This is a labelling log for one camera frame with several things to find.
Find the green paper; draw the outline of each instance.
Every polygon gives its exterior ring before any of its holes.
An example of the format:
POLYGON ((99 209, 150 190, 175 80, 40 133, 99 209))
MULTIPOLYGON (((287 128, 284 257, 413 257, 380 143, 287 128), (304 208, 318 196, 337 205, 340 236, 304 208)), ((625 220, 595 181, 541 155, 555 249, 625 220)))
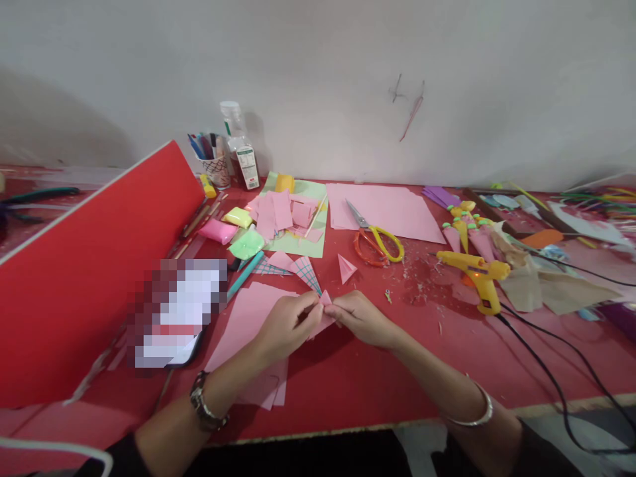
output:
POLYGON ((248 230, 240 239, 230 245, 230 253, 236 258, 247 260, 256 255, 265 245, 265 239, 260 233, 254 230, 248 230))
MULTIPOLYGON (((263 190, 259 195, 263 196, 267 194, 267 191, 274 192, 274 190, 276 189, 277 179, 278 173, 270 172, 270 175, 267 176, 267 180, 265 181, 265 186, 263 187, 263 190)), ((298 195, 310 197, 311 199, 316 199, 318 201, 318 204, 320 204, 320 201, 327 193, 327 186, 325 184, 318 184, 317 182, 296 180, 293 192, 298 195)), ((285 232, 285 235, 280 238, 275 238, 272 242, 270 242, 268 246, 264 248, 264 250, 282 250, 283 252, 288 254, 306 255, 312 258, 322 258, 323 249, 325 247, 325 235, 327 233, 327 209, 318 212, 316 222, 313 223, 313 227, 311 229, 323 231, 323 234, 316 243, 312 243, 309 240, 302 238, 300 240, 300 245, 298 245, 298 238, 294 238, 291 233, 285 232)))

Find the plastic bottle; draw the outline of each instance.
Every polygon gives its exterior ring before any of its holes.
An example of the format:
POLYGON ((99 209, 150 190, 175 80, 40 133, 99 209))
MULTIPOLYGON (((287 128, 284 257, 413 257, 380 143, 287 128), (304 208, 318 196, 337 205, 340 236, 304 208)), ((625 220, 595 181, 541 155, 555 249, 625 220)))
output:
POLYGON ((245 190, 256 189, 260 186, 256 155, 252 142, 247 137, 240 106, 236 101, 222 101, 221 113, 229 136, 227 146, 230 159, 238 181, 245 190))

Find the yellow scissor handle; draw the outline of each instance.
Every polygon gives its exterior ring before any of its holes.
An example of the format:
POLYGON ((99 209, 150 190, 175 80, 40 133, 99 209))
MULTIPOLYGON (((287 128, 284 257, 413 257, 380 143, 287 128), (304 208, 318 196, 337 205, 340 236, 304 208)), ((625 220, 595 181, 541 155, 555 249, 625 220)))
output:
POLYGON ((396 238, 392 233, 387 232, 386 230, 381 229, 380 227, 369 227, 369 230, 373 232, 373 236, 376 238, 376 242, 382 249, 382 252, 386 255, 386 258, 391 260, 392 262, 401 262, 404 258, 404 247, 402 243, 396 238), (397 249, 399 250, 399 254, 397 257, 391 256, 391 254, 386 250, 384 243, 382 243, 382 239, 380 238, 380 234, 386 235, 389 239, 393 240, 393 242, 397 245, 397 249))

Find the person's right hand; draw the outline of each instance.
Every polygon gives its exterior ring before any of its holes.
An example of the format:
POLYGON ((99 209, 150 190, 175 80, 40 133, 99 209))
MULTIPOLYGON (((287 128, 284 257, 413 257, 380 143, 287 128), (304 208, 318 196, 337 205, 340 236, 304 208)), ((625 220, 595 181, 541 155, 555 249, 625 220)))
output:
POLYGON ((403 333, 393 321, 358 290, 335 298, 325 313, 349 328, 358 339, 380 348, 393 349, 403 333))

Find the teal pen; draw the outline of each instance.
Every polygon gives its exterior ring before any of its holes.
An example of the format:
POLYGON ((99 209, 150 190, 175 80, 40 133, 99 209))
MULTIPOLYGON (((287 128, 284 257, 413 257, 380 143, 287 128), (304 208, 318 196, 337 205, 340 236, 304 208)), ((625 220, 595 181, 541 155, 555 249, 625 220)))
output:
POLYGON ((234 295, 237 294, 237 291, 239 291, 240 287, 245 283, 245 280, 247 280, 250 273, 252 273, 252 270, 256 268, 256 265, 258 265, 258 263, 261 261, 264 255, 265 255, 265 252, 263 252, 262 250, 256 255, 254 255, 254 258, 252 259, 252 261, 249 263, 247 267, 245 267, 245 270, 243 270, 243 273, 232 284, 232 286, 230 287, 230 290, 228 290, 227 303, 229 303, 230 300, 232 300, 232 298, 234 297, 234 295))

